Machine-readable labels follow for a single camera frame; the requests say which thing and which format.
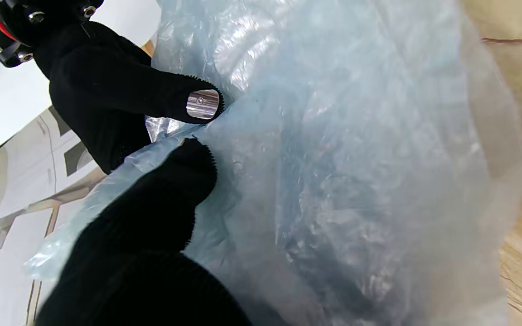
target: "crinkled plastic film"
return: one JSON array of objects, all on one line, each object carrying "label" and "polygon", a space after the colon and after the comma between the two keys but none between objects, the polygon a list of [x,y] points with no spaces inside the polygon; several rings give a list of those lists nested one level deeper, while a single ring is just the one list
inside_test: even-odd
[{"label": "crinkled plastic film", "polygon": [[161,6],[154,67],[232,104],[128,158],[28,262],[35,277],[56,277],[81,229],[194,135],[219,181],[186,254],[254,324],[506,325],[517,109],[456,1]]}]

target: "black fabric glove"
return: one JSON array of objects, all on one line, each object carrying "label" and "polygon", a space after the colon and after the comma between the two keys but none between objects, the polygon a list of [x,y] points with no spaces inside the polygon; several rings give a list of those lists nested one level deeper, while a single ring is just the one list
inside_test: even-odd
[{"label": "black fabric glove", "polygon": [[107,174],[150,144],[145,115],[211,121],[191,117],[186,105],[191,92],[216,90],[212,84],[151,68],[149,55],[102,24],[66,25],[34,57],[50,80],[53,106]]},{"label": "black fabric glove", "polygon": [[208,148],[185,140],[81,233],[36,326],[248,325],[223,285],[180,253],[215,183]]}]

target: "light blue plastic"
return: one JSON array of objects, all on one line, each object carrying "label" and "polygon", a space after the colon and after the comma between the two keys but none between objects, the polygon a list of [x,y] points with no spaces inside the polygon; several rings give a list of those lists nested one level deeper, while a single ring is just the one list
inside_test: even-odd
[{"label": "light blue plastic", "polygon": [[219,181],[186,254],[254,324],[506,325],[498,248],[518,216],[520,127],[457,2],[161,6],[153,65],[232,104],[128,158],[28,262],[36,278],[56,277],[81,229],[194,135]]}]

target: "screw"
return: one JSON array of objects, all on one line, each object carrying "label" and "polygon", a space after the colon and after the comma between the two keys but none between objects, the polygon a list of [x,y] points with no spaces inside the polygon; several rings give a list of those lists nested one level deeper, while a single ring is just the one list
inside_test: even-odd
[{"label": "screw", "polygon": [[32,24],[39,24],[45,19],[45,13],[44,12],[33,12],[30,13],[29,16],[27,16],[29,19],[29,22]]},{"label": "screw", "polygon": [[86,18],[92,17],[96,13],[95,6],[88,6],[83,9],[83,16]]},{"label": "screw", "polygon": [[19,54],[17,54],[17,58],[19,59],[20,62],[28,62],[28,61],[30,61],[31,59],[34,58],[34,54],[33,53],[20,52]]}]

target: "black mount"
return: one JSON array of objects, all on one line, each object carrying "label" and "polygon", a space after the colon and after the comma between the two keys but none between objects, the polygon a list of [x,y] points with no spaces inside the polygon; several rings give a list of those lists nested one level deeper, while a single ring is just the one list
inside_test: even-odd
[{"label": "black mount", "polygon": [[64,25],[89,21],[104,0],[0,0],[0,62],[19,66],[33,58],[42,39]]}]

